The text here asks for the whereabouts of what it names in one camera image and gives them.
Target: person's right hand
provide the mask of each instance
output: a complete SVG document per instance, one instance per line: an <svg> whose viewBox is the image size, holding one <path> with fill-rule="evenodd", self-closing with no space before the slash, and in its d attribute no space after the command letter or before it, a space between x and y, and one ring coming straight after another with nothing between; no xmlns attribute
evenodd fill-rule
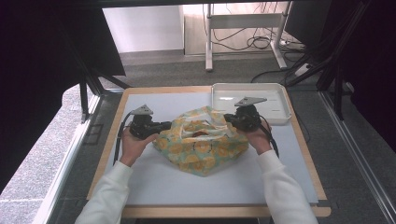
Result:
<svg viewBox="0 0 396 224"><path fill-rule="evenodd" d="M141 140L134 137L129 129L130 127L127 127L122 132L122 155L120 157L120 162L131 167L137 158L142 155L146 145L154 141L158 134L152 134L145 140Z"/></svg>
<svg viewBox="0 0 396 224"><path fill-rule="evenodd" d="M264 120L262 120L262 126L268 130L268 132L271 132L271 127ZM265 133L260 128L254 132L248 133L239 130L237 131L247 137L249 143L254 148L256 148L258 155L261 155L262 153L272 149L267 135L265 135Z"/></svg>

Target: cloth bag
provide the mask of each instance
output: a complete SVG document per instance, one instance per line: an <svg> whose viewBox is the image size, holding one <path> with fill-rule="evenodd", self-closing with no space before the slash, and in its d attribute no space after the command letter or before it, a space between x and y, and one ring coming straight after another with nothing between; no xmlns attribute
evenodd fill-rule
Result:
<svg viewBox="0 0 396 224"><path fill-rule="evenodd" d="M177 117L153 145L181 171L206 176L213 168L242 155L248 149L248 140L225 121L222 113L205 106Z"/></svg>

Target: plastic container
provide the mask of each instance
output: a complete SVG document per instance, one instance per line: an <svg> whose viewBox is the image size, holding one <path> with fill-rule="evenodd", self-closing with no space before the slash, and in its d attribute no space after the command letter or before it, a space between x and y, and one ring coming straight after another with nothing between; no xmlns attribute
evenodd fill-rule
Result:
<svg viewBox="0 0 396 224"><path fill-rule="evenodd" d="M244 97L266 98L255 104L260 115L272 125L282 125L291 117L286 90L277 83L217 83L212 86L212 107L225 114L234 114Z"/></svg>

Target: wall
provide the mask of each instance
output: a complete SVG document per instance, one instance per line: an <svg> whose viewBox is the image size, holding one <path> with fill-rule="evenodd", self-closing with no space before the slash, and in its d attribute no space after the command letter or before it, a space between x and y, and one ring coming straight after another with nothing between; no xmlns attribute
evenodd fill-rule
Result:
<svg viewBox="0 0 396 224"><path fill-rule="evenodd" d="M119 53L184 49L182 6L104 8Z"/></svg>

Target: white sleeve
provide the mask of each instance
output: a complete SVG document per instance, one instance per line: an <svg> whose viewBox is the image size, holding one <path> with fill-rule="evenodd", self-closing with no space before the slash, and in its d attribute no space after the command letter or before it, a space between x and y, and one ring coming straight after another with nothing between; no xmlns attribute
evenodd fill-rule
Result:
<svg viewBox="0 0 396 224"><path fill-rule="evenodd" d="M129 195L128 181L132 169L116 161L113 168L96 184L91 199L82 209L76 223L120 223Z"/></svg>
<svg viewBox="0 0 396 224"><path fill-rule="evenodd" d="M288 168L273 150L262 153L257 161L262 168L264 197L276 224L318 223L305 194Z"/></svg>

